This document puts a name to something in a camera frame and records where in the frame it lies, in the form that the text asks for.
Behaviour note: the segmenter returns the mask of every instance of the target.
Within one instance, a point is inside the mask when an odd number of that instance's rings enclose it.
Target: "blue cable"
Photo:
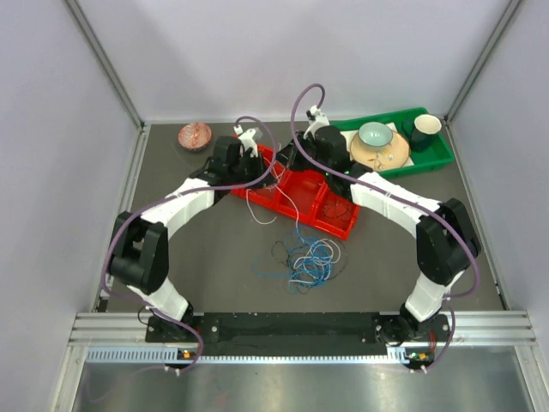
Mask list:
[[[320,288],[326,284],[334,272],[334,264],[341,258],[341,249],[333,240],[303,236],[299,226],[287,234],[283,245],[288,272],[262,273],[256,268],[259,257],[252,263],[252,270],[260,277],[288,277],[288,289],[292,294],[298,294],[299,287]]]

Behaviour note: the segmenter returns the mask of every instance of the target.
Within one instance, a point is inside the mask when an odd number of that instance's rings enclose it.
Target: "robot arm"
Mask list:
[[[238,139],[231,136],[219,137],[214,152],[206,164],[193,172],[183,184],[168,196],[189,189],[236,185],[252,181],[261,176],[265,162],[257,150],[256,140],[261,137],[259,129],[243,132],[235,130]],[[268,175],[253,188],[275,183]],[[192,318],[192,305],[178,293],[168,279],[168,240],[192,217],[218,203],[228,191],[198,191],[175,198],[144,212],[130,223],[112,254],[109,273],[162,313],[182,320]],[[130,217],[130,212],[120,214],[115,222],[113,235]]]
[[[469,266],[469,261],[463,249],[439,222],[391,196],[407,199],[441,215],[477,257],[480,243],[468,212],[458,200],[450,199],[442,203],[420,197],[390,183],[369,167],[351,161],[346,138],[329,124],[326,116],[313,106],[307,112],[307,117],[310,125],[305,133],[298,134],[298,139],[308,155],[338,172],[384,189],[389,195],[331,174],[326,177],[330,190],[359,206],[375,210],[402,226],[416,239],[420,269],[418,281],[402,305],[398,319],[382,325],[381,338],[385,342],[403,342],[424,335],[430,320],[440,310],[444,296]],[[280,151],[277,160],[295,171],[315,168],[297,150],[293,141]]]

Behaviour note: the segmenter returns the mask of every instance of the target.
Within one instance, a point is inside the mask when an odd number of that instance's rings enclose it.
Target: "metal table surface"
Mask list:
[[[140,369],[86,364],[73,411],[533,411],[513,348],[453,348],[427,375],[397,365],[200,365],[179,378]]]
[[[269,123],[275,137],[285,144],[289,125]],[[178,145],[181,124],[153,125],[136,186],[133,209],[174,191],[184,179],[204,164],[212,147],[189,153]],[[231,124],[211,124],[214,136],[232,134]],[[262,142],[268,143],[263,136]],[[393,180],[424,197],[448,200],[456,197],[469,208],[467,194],[456,164]],[[276,214],[253,205],[257,217],[269,221]],[[226,196],[219,204],[194,217],[170,241],[170,278],[198,312],[375,312],[398,310],[418,278],[414,239],[395,223],[362,209],[349,239],[344,242],[347,265],[339,276],[308,294],[290,294],[287,281],[254,274],[251,266],[267,273],[285,268],[271,256],[275,241],[294,229],[294,221],[279,216],[270,225],[251,218],[246,202]],[[325,233],[308,229],[326,237]],[[501,301],[494,286],[486,256],[479,258],[482,281],[472,296],[454,300],[456,310],[498,310]],[[453,292],[471,287],[468,270]],[[115,290],[126,292],[115,283]],[[112,298],[109,312],[133,312],[139,305]]]

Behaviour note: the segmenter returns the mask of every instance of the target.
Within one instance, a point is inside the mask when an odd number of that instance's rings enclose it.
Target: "black cable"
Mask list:
[[[137,320],[139,321],[140,324],[144,324],[145,326],[148,326],[147,323],[143,322],[141,320],[141,312],[143,312],[143,309],[148,309],[146,306],[143,306],[141,309],[139,309],[139,311],[137,311]]]

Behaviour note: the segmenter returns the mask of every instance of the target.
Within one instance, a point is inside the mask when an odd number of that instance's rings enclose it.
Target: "white cable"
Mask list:
[[[250,199],[248,198],[248,192],[250,191],[250,189],[246,189],[246,203],[248,204],[248,209],[250,210],[250,213],[251,213],[251,217],[254,218],[254,221],[256,221],[257,223],[259,223],[260,225],[270,225],[271,223],[273,223],[276,218],[278,216],[275,216],[273,218],[272,221],[259,221],[257,218],[256,218],[256,215],[254,215],[254,211],[251,209],[251,205],[250,205]]]

